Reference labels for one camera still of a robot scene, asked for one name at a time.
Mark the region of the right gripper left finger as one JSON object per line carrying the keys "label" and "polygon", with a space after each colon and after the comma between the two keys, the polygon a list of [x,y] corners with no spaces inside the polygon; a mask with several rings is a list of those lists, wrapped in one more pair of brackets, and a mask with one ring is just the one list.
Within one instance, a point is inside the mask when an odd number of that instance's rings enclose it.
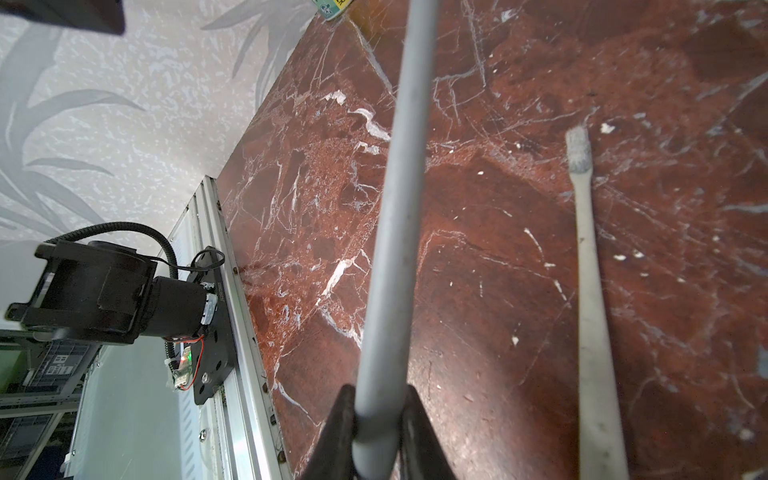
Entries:
{"label": "right gripper left finger", "polygon": [[319,439],[300,479],[354,479],[356,472],[352,457],[356,414],[356,389],[343,385],[335,399]]}

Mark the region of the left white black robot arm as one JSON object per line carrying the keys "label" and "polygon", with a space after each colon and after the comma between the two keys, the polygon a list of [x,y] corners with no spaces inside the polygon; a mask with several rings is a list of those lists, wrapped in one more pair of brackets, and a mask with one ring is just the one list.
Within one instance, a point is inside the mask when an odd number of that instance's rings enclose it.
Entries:
{"label": "left white black robot arm", "polygon": [[84,227],[36,245],[43,261],[25,302],[7,304],[5,319],[55,339],[131,344],[140,336],[196,341],[211,324],[219,295],[204,276],[225,263],[207,247],[185,267],[157,230],[134,222]]}

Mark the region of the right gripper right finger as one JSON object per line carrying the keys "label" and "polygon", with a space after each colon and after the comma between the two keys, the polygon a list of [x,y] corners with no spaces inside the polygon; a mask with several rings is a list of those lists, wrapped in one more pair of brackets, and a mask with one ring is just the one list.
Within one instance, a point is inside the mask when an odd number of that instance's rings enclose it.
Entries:
{"label": "right gripper right finger", "polygon": [[401,416],[400,474],[405,480],[456,479],[413,385]]}

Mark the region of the beige toothbrush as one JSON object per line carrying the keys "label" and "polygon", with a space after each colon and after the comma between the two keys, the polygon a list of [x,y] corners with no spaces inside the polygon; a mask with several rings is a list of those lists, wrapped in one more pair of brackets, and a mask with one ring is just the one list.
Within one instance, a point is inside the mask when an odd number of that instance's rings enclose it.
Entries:
{"label": "beige toothbrush", "polygon": [[592,202],[593,157],[588,130],[566,132],[573,186],[578,267],[579,477],[628,479]]}

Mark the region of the dark grey toothbrush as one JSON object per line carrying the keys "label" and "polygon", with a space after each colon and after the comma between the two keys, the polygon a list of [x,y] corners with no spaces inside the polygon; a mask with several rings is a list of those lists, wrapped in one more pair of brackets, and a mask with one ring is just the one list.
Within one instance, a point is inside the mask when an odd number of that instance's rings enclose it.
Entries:
{"label": "dark grey toothbrush", "polygon": [[439,7],[408,9],[354,403],[361,479],[389,478],[400,444]]}

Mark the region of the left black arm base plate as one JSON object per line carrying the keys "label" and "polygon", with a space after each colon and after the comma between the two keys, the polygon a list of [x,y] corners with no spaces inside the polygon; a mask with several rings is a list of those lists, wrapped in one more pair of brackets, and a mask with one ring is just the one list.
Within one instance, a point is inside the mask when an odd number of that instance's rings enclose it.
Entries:
{"label": "left black arm base plate", "polygon": [[214,247],[207,247],[192,260],[195,271],[189,280],[201,285],[209,294],[202,339],[192,345],[196,379],[190,391],[197,406],[203,406],[224,386],[225,380],[237,366],[237,352],[232,332],[228,292],[224,283],[225,256]]}

